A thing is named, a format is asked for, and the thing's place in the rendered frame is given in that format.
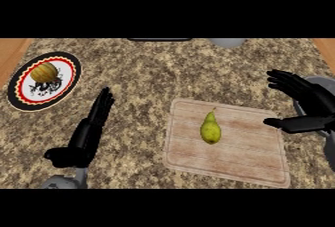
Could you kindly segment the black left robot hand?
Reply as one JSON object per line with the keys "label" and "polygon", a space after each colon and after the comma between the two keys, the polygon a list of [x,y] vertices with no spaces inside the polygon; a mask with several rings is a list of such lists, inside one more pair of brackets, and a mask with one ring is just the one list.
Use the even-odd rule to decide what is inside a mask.
{"label": "black left robot hand", "polygon": [[86,168],[93,161],[112,104],[114,97],[106,87],[99,93],[87,118],[77,125],[68,146],[52,148],[44,153],[44,158],[56,168]]}

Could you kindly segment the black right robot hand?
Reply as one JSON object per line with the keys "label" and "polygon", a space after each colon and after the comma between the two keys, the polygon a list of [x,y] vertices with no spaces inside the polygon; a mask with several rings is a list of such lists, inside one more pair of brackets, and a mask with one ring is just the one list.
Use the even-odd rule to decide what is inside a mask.
{"label": "black right robot hand", "polygon": [[332,128],[331,124],[323,125],[320,119],[320,116],[335,114],[335,96],[329,91],[291,72],[273,69],[267,75],[269,87],[297,101],[306,115],[283,119],[266,118],[263,123],[289,134]]}

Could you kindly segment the pale wooden cutting board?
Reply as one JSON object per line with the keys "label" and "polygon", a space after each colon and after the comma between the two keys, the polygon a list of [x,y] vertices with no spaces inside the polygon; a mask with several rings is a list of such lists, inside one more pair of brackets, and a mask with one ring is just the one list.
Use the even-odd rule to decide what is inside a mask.
{"label": "pale wooden cutting board", "polygon": [[[214,113],[220,141],[202,141],[205,115]],[[276,188],[291,184],[282,132],[263,124],[275,112],[177,98],[171,101],[164,164],[179,171]]]}

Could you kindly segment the green pear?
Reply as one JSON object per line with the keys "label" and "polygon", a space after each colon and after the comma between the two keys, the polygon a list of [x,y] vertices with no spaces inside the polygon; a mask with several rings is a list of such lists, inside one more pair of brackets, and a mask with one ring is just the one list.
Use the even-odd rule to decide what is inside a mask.
{"label": "green pear", "polygon": [[213,145],[220,141],[221,128],[214,117],[214,111],[211,111],[202,121],[201,136],[207,144]]}

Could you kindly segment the round patterned plate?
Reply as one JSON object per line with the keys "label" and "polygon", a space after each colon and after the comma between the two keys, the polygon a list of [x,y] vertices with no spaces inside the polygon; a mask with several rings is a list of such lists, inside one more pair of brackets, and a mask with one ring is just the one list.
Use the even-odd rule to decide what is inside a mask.
{"label": "round patterned plate", "polygon": [[7,85],[9,104],[24,112],[56,105],[80,80],[81,64],[68,52],[41,54],[19,68]]}

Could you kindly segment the yellow-orange striped squash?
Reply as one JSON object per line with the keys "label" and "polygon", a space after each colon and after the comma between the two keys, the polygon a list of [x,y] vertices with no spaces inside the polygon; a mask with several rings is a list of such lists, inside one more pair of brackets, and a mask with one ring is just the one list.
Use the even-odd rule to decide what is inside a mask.
{"label": "yellow-orange striped squash", "polygon": [[53,82],[58,77],[58,69],[50,62],[37,65],[30,73],[35,82]]}

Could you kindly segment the grey rounded object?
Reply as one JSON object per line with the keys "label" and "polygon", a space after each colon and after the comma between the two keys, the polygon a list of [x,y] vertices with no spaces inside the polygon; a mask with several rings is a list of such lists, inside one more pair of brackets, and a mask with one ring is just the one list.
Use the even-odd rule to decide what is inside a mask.
{"label": "grey rounded object", "polygon": [[244,44],[245,38],[210,38],[210,41],[223,48],[235,48]]}

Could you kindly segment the dark flat appliance edge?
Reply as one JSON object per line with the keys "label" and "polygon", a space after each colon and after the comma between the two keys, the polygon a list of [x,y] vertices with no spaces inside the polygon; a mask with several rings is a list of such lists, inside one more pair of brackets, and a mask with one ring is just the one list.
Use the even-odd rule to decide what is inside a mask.
{"label": "dark flat appliance edge", "polygon": [[192,38],[127,38],[127,40],[134,42],[186,42]]}

